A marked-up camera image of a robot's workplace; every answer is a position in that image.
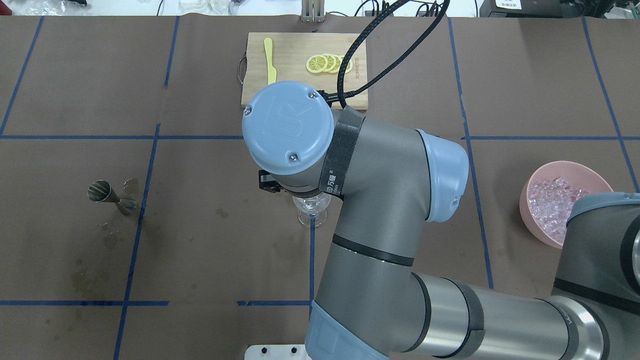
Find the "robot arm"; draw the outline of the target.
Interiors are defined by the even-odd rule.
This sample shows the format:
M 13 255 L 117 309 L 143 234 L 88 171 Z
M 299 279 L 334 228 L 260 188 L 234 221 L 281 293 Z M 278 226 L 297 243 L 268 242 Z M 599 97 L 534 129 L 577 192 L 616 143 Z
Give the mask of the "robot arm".
M 334 111 L 295 80 L 247 103 L 250 155 L 285 191 L 342 200 L 305 337 L 313 360 L 634 360 L 639 357 L 639 194 L 578 199 L 546 298 L 413 271 L 426 223 L 466 191 L 458 143 Z

